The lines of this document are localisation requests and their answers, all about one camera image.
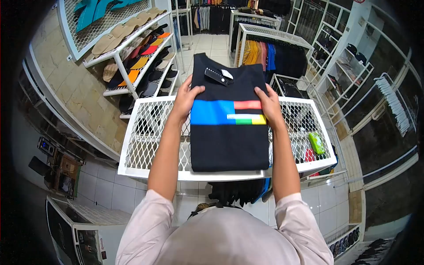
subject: forearm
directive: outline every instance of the forearm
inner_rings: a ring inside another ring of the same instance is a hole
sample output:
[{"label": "forearm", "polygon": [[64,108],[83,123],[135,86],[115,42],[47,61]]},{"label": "forearm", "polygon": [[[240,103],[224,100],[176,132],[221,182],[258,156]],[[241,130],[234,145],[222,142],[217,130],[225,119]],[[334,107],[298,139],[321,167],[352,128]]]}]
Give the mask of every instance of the forearm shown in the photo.
[{"label": "forearm", "polygon": [[148,189],[172,201],[177,187],[182,122],[172,117],[165,124],[159,148],[150,169]]},{"label": "forearm", "polygon": [[300,178],[285,124],[276,126],[272,135],[272,189],[275,201],[278,202],[285,196],[300,192]]}]

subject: clothing tag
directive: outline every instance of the clothing tag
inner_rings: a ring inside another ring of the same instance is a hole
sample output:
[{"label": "clothing tag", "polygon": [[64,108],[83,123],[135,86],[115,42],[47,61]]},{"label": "clothing tag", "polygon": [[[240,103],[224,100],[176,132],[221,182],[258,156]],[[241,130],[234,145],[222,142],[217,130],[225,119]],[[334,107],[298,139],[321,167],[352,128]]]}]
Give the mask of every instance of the clothing tag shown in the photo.
[{"label": "clothing tag", "polygon": [[234,80],[232,74],[230,74],[230,72],[228,72],[227,70],[221,69],[221,72],[222,72],[223,76],[228,77],[229,79]]},{"label": "clothing tag", "polygon": [[210,78],[212,78],[213,80],[221,83],[224,86],[227,86],[228,85],[228,82],[225,81],[225,78],[222,75],[220,75],[219,73],[211,70],[210,68],[207,68],[206,67],[206,69],[205,69],[205,75],[206,76],[209,76]]}]

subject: hand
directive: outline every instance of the hand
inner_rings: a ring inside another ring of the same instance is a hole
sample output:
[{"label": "hand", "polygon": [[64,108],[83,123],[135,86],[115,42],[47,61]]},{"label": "hand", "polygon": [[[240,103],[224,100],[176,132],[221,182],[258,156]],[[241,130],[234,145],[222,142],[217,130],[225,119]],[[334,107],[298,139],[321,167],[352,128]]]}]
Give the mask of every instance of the hand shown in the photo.
[{"label": "hand", "polygon": [[259,87],[255,87],[255,92],[261,100],[262,111],[268,120],[269,126],[272,130],[285,128],[285,122],[283,115],[281,114],[281,106],[278,101],[278,95],[268,84],[266,84],[266,89],[269,96],[267,96]]},{"label": "hand", "polygon": [[176,119],[181,125],[187,120],[191,107],[193,107],[194,98],[205,91],[205,86],[195,86],[190,89],[191,80],[192,75],[188,76],[178,89],[174,107],[169,114],[169,118]]}]

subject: green stripe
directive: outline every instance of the green stripe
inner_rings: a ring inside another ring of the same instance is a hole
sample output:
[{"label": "green stripe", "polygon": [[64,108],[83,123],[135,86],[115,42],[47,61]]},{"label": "green stripe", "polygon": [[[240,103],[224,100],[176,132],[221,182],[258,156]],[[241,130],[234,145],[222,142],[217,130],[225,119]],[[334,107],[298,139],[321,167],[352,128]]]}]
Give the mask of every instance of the green stripe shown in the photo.
[{"label": "green stripe", "polygon": [[236,125],[252,124],[251,119],[236,119]]}]

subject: black shirt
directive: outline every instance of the black shirt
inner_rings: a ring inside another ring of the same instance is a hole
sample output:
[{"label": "black shirt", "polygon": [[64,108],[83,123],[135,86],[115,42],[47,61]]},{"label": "black shirt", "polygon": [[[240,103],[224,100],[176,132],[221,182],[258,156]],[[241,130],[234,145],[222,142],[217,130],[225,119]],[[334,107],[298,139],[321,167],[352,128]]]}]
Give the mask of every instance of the black shirt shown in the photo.
[{"label": "black shirt", "polygon": [[[206,68],[218,74],[218,81],[205,76]],[[258,86],[267,93],[262,65],[228,68],[196,54],[192,87],[201,85],[206,89],[195,98],[190,121],[193,171],[268,169],[268,126],[254,91]]]}]

